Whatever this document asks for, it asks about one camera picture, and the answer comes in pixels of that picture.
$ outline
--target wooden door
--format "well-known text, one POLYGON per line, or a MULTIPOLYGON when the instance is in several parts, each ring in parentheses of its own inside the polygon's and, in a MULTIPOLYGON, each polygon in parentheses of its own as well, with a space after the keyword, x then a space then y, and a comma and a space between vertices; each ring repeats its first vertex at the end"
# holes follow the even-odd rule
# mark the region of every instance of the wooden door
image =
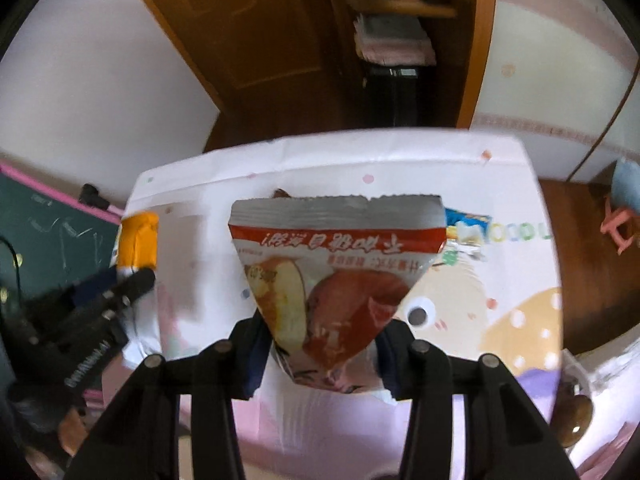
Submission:
POLYGON ((234 125, 220 145, 352 124, 330 0, 145 2, 234 125))

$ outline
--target pink plastic stool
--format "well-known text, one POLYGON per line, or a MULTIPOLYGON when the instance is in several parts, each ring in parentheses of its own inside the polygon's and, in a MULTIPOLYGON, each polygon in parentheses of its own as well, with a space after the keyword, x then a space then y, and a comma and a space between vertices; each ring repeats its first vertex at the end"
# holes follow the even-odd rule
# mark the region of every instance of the pink plastic stool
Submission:
POLYGON ((609 233, 611 235, 611 238, 618 246, 618 255, 620 255, 622 254, 622 251, 634 242, 634 237, 632 235, 630 238, 623 238, 620 231, 618 231, 618 227, 629 222, 633 218, 638 218, 638 215, 632 209, 625 207, 620 207, 612 212, 609 196, 607 196, 604 203, 604 213, 605 218, 604 222, 600 225, 600 232, 602 234, 609 233))

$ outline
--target wall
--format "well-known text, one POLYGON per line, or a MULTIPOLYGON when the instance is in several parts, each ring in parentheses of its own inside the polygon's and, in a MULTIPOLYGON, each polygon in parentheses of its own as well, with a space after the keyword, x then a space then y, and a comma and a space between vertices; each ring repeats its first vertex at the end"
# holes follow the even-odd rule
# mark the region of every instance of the wall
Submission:
MULTIPOLYGON (((537 174, 566 179, 614 115, 638 61, 602 0, 497 0, 472 129, 516 131, 537 174)), ((621 154, 640 157, 630 97, 610 134, 574 180, 588 181, 621 154)))
POLYGON ((40 0, 0 62, 0 152, 73 194, 123 203, 217 115, 142 0, 40 0))

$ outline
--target tablecloth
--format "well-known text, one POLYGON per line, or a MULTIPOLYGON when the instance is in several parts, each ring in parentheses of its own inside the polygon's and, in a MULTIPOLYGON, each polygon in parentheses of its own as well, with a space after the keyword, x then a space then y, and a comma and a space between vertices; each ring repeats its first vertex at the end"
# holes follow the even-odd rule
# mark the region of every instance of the tablecloth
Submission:
MULTIPOLYGON (((139 349, 167 358, 226 337, 256 305, 227 227, 235 200, 271 196, 438 194, 446 207, 489 215, 484 261, 460 254, 423 277, 428 322, 444 351, 498 354, 548 419, 559 379, 561 289, 546 208, 530 161, 508 135, 459 130, 356 130, 238 146, 143 173, 126 214, 160 215, 157 308, 140 306, 139 349)), ((405 319, 405 307, 398 312, 405 319)), ((244 460, 293 478, 395 472, 410 404, 292 384, 270 359, 249 402, 234 402, 244 460)), ((463 473, 464 417, 454 402, 452 478, 463 473)))

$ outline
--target green chalkboard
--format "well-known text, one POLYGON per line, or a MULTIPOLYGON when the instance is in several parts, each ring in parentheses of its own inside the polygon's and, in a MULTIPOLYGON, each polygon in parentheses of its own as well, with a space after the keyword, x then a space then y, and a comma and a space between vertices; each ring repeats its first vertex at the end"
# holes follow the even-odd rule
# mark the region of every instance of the green chalkboard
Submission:
MULTIPOLYGON (((25 298, 109 267, 118 226, 0 173, 0 235, 20 254, 25 298)), ((15 290, 14 263, 0 245, 0 285, 15 290)))

